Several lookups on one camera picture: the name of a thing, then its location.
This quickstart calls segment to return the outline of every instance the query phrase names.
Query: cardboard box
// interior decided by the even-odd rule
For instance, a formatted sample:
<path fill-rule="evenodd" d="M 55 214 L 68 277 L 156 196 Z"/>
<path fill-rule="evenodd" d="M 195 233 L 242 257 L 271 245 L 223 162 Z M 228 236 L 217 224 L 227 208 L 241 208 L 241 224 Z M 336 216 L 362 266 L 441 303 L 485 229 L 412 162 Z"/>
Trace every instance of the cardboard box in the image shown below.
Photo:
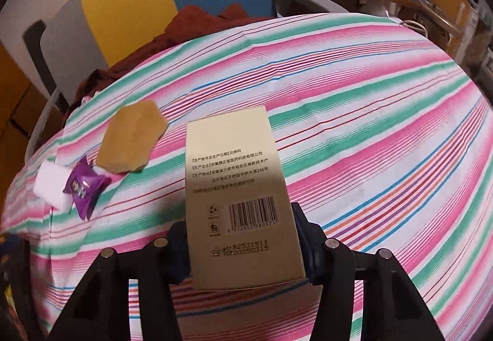
<path fill-rule="evenodd" d="M 263 106 L 187 124 L 185 209 L 195 289 L 251 288 L 305 277 Z"/>

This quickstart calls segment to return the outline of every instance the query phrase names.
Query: gray panel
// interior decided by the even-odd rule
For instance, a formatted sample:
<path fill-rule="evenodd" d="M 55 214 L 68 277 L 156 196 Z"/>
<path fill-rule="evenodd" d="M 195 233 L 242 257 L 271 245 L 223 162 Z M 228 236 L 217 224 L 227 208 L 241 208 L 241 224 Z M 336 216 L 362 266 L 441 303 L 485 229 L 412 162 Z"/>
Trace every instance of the gray panel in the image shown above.
<path fill-rule="evenodd" d="M 81 0 L 69 0 L 46 25 L 41 51 L 58 89 L 71 104 L 79 84 L 108 64 L 82 10 Z"/>

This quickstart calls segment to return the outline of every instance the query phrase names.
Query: brown paper piece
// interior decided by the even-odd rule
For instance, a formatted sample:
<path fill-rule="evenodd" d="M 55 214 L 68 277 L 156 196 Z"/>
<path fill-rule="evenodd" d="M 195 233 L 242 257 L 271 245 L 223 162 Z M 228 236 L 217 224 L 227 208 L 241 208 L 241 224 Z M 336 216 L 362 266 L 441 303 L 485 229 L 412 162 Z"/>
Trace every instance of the brown paper piece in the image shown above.
<path fill-rule="evenodd" d="M 263 106 L 187 124 L 185 212 L 195 289 L 250 288 L 305 277 Z"/>
<path fill-rule="evenodd" d="M 168 125 L 152 100 L 122 107 L 109 121 L 96 165 L 115 174 L 139 170 Z"/>

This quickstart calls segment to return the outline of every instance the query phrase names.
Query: chair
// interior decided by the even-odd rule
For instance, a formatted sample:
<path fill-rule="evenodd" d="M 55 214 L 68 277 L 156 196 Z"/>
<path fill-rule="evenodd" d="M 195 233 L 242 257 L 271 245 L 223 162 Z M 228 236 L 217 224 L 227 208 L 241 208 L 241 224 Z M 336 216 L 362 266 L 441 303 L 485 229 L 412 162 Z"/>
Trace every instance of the chair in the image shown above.
<path fill-rule="evenodd" d="M 238 2 L 252 17 L 275 17 L 285 14 L 287 1 L 314 13 L 347 13 L 330 0 L 69 0 L 46 24 L 40 38 L 41 57 L 57 86 L 45 110 L 51 110 L 58 92 L 68 104 L 73 103 L 78 85 L 91 72 L 113 66 L 162 34 L 186 5 L 198 5 L 216 15 Z M 37 66 L 43 66 L 39 56 L 35 58 Z M 42 114 L 29 141 L 26 162 L 44 128 L 43 120 Z"/>

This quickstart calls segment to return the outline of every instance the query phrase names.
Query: barcode number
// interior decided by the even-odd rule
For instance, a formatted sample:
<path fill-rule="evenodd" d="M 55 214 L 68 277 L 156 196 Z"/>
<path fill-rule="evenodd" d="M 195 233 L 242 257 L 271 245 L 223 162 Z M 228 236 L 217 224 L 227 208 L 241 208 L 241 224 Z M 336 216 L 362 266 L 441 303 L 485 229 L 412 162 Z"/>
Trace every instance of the barcode number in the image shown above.
<path fill-rule="evenodd" d="M 229 206 L 232 231 L 256 229 L 277 223 L 274 197 L 232 203 Z"/>

